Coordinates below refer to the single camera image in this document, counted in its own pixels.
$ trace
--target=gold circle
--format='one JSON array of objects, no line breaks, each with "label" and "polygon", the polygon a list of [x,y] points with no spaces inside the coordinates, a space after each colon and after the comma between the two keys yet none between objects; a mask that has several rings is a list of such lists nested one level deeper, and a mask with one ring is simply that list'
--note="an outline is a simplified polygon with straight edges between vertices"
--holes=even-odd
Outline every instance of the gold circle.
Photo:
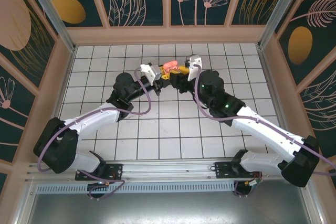
[{"label": "gold circle", "polygon": [[0,0],[0,45],[18,51],[30,38],[31,21],[24,0]]},{"label": "gold circle", "polygon": [[306,27],[299,26],[291,34],[288,42],[288,55],[295,65],[302,64],[309,56],[313,36]]},{"label": "gold circle", "polygon": [[51,0],[60,18],[71,24],[84,21],[86,14],[84,7],[78,0]]}]

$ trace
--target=white grid floor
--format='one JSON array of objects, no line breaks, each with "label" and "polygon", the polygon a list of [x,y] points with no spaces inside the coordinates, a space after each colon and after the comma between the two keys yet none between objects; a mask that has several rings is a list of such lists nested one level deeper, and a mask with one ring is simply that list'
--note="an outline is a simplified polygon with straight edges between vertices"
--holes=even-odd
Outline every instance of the white grid floor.
[{"label": "white grid floor", "polygon": [[[278,125],[254,44],[168,44],[78,47],[60,118],[74,118],[100,106],[110,96],[116,76],[141,63],[184,64],[185,56],[202,56],[204,69],[217,70],[227,93],[242,99],[258,114]],[[273,151],[252,136],[204,116],[191,94],[171,86],[159,97],[151,92],[152,110],[143,116],[108,125],[80,142],[105,160],[233,157],[240,149]],[[134,111],[148,108],[146,97],[132,102]]]}]

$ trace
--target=metal base plate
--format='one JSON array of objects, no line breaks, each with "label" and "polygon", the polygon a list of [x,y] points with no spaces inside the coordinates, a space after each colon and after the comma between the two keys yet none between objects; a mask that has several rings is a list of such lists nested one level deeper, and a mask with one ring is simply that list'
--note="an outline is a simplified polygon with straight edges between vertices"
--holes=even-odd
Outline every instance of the metal base plate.
[{"label": "metal base plate", "polygon": [[[114,179],[120,180],[122,175],[122,164],[106,164],[105,171],[100,176],[102,179]],[[90,178],[86,176],[85,174],[81,173],[80,171],[76,172],[75,175],[76,181],[90,181],[90,180],[96,180],[93,178]]]},{"label": "metal base plate", "polygon": [[232,170],[232,163],[231,162],[216,162],[215,163],[215,172],[216,178],[247,178],[253,179],[254,174],[244,171],[240,174],[236,174]]}]

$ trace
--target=robotic arm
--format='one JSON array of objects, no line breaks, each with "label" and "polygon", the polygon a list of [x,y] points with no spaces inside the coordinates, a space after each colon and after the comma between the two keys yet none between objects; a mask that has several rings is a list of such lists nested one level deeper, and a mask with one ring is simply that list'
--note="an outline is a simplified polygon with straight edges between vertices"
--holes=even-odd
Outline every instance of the robotic arm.
[{"label": "robotic arm", "polygon": [[[177,61],[168,62],[160,67],[151,64],[141,65],[141,71],[145,75],[140,80],[147,91],[154,90],[157,95],[162,88],[171,84],[180,93],[190,92],[195,99],[195,78],[198,72],[196,65],[202,67],[201,58],[198,55],[188,56],[185,66],[177,66]],[[43,156],[43,161],[55,173],[61,173],[67,169],[79,169],[100,177],[104,173],[105,161],[94,152],[82,153],[78,151],[78,142],[98,128],[124,119],[128,114],[113,108],[131,111],[133,109],[131,101],[143,94],[144,90],[137,81],[133,81],[129,73],[121,73],[116,78],[111,97],[102,106],[74,119],[65,121],[58,118],[51,119],[39,138],[34,153],[40,156],[50,138],[58,130],[75,122],[62,132],[57,140],[52,142]],[[243,101],[225,92],[224,81],[219,77],[217,71],[205,70],[200,74],[197,94],[199,101],[209,108],[209,113],[214,118],[231,116],[257,118],[256,121],[236,118],[224,123],[248,132],[277,153],[259,154],[248,150],[240,150],[233,158],[231,166],[237,176],[244,172],[259,171],[268,174],[281,174],[287,181],[299,187],[304,187],[307,184],[319,162],[319,158],[299,145],[293,144],[279,132],[285,133],[299,143],[318,152],[318,143],[314,137],[309,136],[304,139],[267,122],[246,106]],[[83,117],[86,118],[77,123],[77,120]],[[273,129],[259,123],[259,120],[267,122]]]}]

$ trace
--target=ventilation grille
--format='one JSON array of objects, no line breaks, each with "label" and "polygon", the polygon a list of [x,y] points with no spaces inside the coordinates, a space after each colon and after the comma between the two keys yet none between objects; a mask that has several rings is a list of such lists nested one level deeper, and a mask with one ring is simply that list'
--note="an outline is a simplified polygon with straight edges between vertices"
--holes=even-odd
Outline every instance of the ventilation grille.
[{"label": "ventilation grille", "polygon": [[[117,185],[98,188],[92,193],[111,192]],[[233,191],[234,182],[185,182],[185,183],[127,183],[116,193],[186,193],[200,191]],[[42,184],[37,194],[87,194],[87,184]]]}]

